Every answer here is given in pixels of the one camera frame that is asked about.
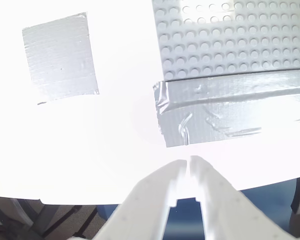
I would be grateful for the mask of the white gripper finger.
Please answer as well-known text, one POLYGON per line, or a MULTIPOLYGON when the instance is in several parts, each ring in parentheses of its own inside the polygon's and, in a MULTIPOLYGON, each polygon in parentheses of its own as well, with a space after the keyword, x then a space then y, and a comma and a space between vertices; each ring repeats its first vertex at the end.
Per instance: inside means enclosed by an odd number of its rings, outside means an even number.
POLYGON ((190 174, 197 180, 207 240, 292 240, 208 161, 191 156, 190 174))
POLYGON ((96 240, 161 240, 178 201, 186 160, 175 160, 140 180, 94 237, 96 240))

